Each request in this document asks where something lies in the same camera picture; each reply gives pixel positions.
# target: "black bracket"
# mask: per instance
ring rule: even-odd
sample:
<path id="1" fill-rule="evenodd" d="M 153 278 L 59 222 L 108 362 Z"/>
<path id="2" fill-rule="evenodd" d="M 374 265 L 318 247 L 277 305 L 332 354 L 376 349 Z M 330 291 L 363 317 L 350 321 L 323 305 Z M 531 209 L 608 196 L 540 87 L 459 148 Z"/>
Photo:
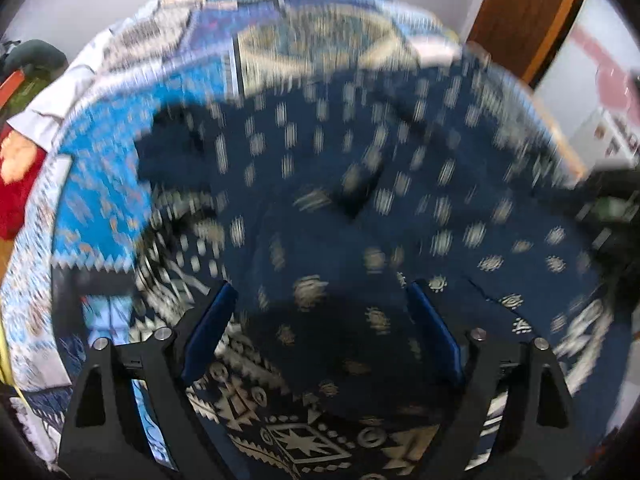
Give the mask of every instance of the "black bracket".
<path id="1" fill-rule="evenodd" d="M 233 311 L 236 293 L 228 284 L 221 284 L 214 296 L 211 306 L 187 311 L 173 329 L 158 329 L 145 342 L 94 342 L 74 389 L 60 445 L 58 463 L 72 480 L 234 480 L 185 394 L 204 373 L 222 336 L 220 326 Z M 449 344 L 464 347 L 464 380 L 449 420 L 441 424 L 418 464 L 419 478 L 563 480 L 578 472 L 586 450 L 547 341 L 503 342 L 481 328 L 449 328 Z M 455 352 L 450 358 L 456 358 Z M 177 470 L 153 459 L 132 379 L 146 381 Z M 489 460 L 465 471 L 500 388 L 508 391 L 508 400 Z"/>

